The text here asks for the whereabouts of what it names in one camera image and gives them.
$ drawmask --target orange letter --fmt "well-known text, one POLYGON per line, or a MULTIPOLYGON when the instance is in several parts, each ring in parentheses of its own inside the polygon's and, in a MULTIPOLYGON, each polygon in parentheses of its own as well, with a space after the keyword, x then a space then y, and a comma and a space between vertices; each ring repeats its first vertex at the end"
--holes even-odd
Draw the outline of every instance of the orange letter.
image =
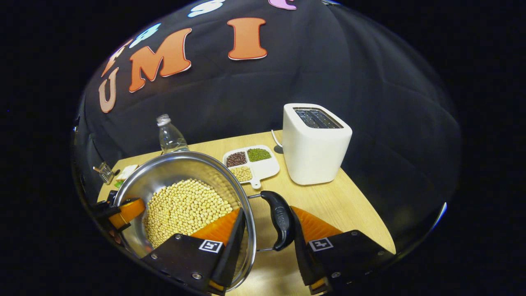
POLYGON ((108 81, 108 79, 104 79, 99 86, 100 109, 102 109, 102 112, 104 113, 110 112, 113 109, 113 106, 115 106, 115 77, 117 76, 117 71, 119 71, 118 67, 109 75, 109 101, 106 101, 106 81, 108 81))
POLYGON ((126 45, 130 44, 130 42, 132 42, 132 41, 133 41, 133 39, 130 39, 130 41, 126 42, 125 45, 123 45, 111 57, 109 57, 108 64, 106 65, 106 68, 102 72, 101 77, 104 76, 104 74, 106 74, 106 72, 108 72, 108 70, 113 66, 113 64, 115 64, 115 59, 123 52, 124 47, 126 47, 126 45))
POLYGON ((161 43, 157 53, 154 53, 149 46, 136 51, 130 57, 132 62, 132 81, 129 91, 131 93, 136 92, 146 84, 146 80, 140 75, 141 70, 150 81, 154 81, 163 60, 164 65, 160 71, 162 77, 189 69, 192 63, 185 57, 185 39, 190 32, 192 32, 192 29, 187 28, 170 34, 161 43))
POLYGON ((259 44, 259 26, 264 23, 264 19, 255 17, 229 20, 227 24, 234 27, 234 49, 228 53, 228 57, 232 60, 266 57, 267 51, 259 44))

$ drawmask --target white toaster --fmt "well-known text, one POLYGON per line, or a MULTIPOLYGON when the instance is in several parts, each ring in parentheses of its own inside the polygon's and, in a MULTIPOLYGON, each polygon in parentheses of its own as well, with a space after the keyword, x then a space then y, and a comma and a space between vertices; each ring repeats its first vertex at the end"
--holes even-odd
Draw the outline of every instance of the white toaster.
POLYGON ((349 146, 352 129, 315 104, 283 107, 283 154, 290 178, 308 185, 334 180, 349 146))

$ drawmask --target plastic water bottle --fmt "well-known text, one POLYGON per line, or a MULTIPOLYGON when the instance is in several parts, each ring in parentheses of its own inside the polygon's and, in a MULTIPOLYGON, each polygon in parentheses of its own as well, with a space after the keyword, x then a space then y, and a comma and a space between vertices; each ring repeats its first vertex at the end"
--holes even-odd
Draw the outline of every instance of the plastic water bottle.
POLYGON ((188 151, 188 145, 181 132, 171 124, 171 119, 168 114, 163 114, 157 118, 157 126, 159 126, 159 142, 163 154, 188 151))

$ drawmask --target pot handle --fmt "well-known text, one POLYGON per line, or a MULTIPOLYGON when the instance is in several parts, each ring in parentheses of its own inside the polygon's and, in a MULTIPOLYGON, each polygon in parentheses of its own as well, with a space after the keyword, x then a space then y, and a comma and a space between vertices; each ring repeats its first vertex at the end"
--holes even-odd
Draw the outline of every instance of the pot handle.
POLYGON ((283 196, 277 194, 274 191, 263 190, 259 194, 251 195, 248 198, 253 199, 257 197, 262 197, 268 202, 270 206, 270 217, 272 218, 272 224, 278 232, 278 240, 274 244, 274 247, 260 249, 257 251, 281 251, 290 245, 290 243, 294 240, 294 217, 292 216, 292 210, 283 196))

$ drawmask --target white divided dish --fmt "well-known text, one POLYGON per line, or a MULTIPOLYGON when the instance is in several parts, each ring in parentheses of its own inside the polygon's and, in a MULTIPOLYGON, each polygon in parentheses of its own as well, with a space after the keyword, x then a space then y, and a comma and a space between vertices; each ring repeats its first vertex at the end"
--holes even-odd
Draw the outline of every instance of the white divided dish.
POLYGON ((272 177, 276 175, 279 172, 279 163, 276 157, 274 156, 274 153, 270 150, 269 147, 265 145, 256 145, 256 146, 250 146, 250 147, 244 147, 236 150, 229 151, 223 155, 223 164, 227 165, 227 158, 234 153, 238 152, 244 152, 245 157, 247 160, 247 163, 240 164, 240 165, 234 165, 229 167, 229 169, 233 169, 235 167, 241 167, 241 166, 247 166, 250 168, 250 174, 252 174, 252 179, 248 181, 240 182, 240 184, 250 183, 252 185, 252 188, 254 189, 260 189, 261 188, 261 180, 272 177), (250 161, 248 158, 248 150, 249 149, 264 149, 270 153, 269 159, 264 159, 260 161, 250 161))

